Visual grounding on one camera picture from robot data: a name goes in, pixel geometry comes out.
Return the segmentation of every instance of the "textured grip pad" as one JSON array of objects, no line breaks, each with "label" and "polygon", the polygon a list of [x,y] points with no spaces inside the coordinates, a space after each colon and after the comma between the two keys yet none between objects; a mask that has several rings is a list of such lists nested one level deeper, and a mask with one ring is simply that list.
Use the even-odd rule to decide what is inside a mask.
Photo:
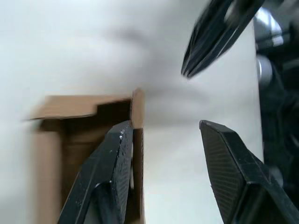
[{"label": "textured grip pad", "polygon": [[112,194],[115,197],[116,209],[119,212],[120,223],[124,223],[131,173],[132,132],[122,136],[117,155],[116,166],[112,177]]},{"label": "textured grip pad", "polygon": [[212,189],[224,224],[231,222],[244,188],[244,179],[221,135],[200,126]]}]

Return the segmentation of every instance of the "white wall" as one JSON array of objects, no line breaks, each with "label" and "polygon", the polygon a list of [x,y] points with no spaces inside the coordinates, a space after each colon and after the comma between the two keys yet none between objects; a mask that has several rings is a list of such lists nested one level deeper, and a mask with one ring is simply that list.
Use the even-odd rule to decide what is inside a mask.
[{"label": "white wall", "polygon": [[[192,26],[206,2],[10,0],[0,4],[2,223],[32,223],[28,131],[32,122],[26,119],[46,95],[113,94],[131,92],[137,86],[146,91],[146,197],[154,194],[155,187],[165,187],[155,182],[159,162],[154,152],[167,140],[160,144],[151,134],[155,128],[165,133],[172,126],[191,125],[192,134],[199,137],[193,145],[197,148],[201,144],[198,121],[211,119],[235,129],[249,149],[262,158],[252,26],[201,76],[188,81],[180,75]],[[202,155],[201,145],[198,152]],[[208,186],[206,170],[204,178]],[[217,213],[213,194],[208,194]],[[147,201],[147,219],[155,220],[155,201],[149,197]],[[188,215],[188,211],[181,211],[181,220]]]}]

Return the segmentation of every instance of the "cardboard edge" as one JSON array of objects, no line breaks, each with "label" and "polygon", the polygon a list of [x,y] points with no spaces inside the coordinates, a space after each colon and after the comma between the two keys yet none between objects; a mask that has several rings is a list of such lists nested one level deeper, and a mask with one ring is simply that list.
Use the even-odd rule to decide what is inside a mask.
[{"label": "cardboard edge", "polygon": [[140,224],[145,223],[144,218],[144,192],[143,192],[143,129],[134,130],[133,150],[133,175],[137,208],[140,216]]},{"label": "cardboard edge", "polygon": [[43,105],[38,107],[30,120],[34,119],[65,119],[93,116],[97,106],[132,100],[130,95],[119,96],[49,96]]},{"label": "cardboard edge", "polygon": [[138,88],[133,92],[131,102],[131,121],[134,129],[143,128],[144,107],[144,91]]}]

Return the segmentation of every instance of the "cardboard box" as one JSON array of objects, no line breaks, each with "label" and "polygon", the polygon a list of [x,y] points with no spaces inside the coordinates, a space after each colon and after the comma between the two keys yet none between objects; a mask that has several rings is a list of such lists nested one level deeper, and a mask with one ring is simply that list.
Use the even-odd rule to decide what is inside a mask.
[{"label": "cardboard box", "polygon": [[110,128],[131,120],[134,195],[128,197],[126,224],[144,224],[144,93],[123,96],[52,96],[34,112],[37,223],[55,224],[82,163]]}]

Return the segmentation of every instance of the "white surface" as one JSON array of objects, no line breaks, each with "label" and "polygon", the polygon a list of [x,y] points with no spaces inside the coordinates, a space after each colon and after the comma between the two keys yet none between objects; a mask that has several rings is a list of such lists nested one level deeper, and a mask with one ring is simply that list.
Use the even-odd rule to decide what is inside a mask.
[{"label": "white surface", "polygon": [[262,158],[253,29],[200,76],[180,67],[205,1],[11,0],[0,7],[0,217],[34,220],[24,121],[49,94],[146,91],[147,224],[221,223],[200,119],[236,130]]}]

